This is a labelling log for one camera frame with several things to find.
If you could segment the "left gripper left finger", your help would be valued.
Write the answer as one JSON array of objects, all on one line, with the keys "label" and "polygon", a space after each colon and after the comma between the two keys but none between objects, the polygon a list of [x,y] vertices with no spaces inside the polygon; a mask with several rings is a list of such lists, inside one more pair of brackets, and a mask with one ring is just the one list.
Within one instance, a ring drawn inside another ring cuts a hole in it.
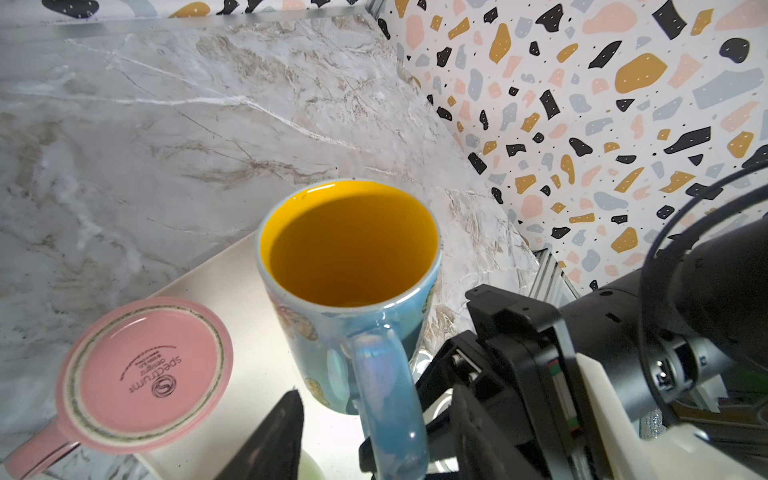
[{"label": "left gripper left finger", "polygon": [[215,479],[298,479],[303,426],[300,394],[288,391]]}]

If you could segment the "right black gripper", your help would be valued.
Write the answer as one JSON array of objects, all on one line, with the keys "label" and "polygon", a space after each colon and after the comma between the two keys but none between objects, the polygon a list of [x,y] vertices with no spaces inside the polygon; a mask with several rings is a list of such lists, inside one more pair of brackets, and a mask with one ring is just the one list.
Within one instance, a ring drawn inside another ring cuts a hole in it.
[{"label": "right black gripper", "polygon": [[423,410],[451,394],[424,424],[429,461],[457,460],[449,409],[453,387],[463,385],[528,462],[524,479],[605,478],[606,453],[560,311],[486,284],[465,297],[474,329],[446,340],[415,384]]}]

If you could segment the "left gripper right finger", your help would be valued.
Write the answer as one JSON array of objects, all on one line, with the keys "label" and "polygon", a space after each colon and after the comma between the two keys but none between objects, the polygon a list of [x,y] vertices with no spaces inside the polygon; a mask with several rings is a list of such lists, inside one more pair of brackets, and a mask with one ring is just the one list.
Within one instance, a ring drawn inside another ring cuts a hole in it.
[{"label": "left gripper right finger", "polygon": [[467,387],[453,387],[449,417],[459,479],[524,479],[528,475],[528,462]]}]

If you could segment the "light blue butterfly mug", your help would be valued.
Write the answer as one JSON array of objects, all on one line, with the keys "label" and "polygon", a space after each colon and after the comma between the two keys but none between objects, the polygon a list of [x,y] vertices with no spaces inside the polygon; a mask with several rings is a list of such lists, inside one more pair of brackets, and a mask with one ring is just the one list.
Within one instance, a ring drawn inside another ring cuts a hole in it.
[{"label": "light blue butterfly mug", "polygon": [[331,180],[275,206],[255,247],[312,396],[360,418],[377,478],[424,478],[428,441],[410,362],[442,260],[433,214],[395,187]]}]

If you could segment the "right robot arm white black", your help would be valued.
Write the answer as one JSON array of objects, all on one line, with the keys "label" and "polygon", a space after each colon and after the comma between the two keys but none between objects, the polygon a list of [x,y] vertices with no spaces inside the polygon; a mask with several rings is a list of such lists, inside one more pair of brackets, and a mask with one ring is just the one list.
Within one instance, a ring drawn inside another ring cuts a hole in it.
[{"label": "right robot arm white black", "polygon": [[735,363],[767,366],[767,223],[709,232],[765,202],[757,187],[681,233],[662,229],[641,269],[563,307],[480,285],[472,331],[446,341],[416,385],[427,462],[456,479],[747,479],[673,403]]}]

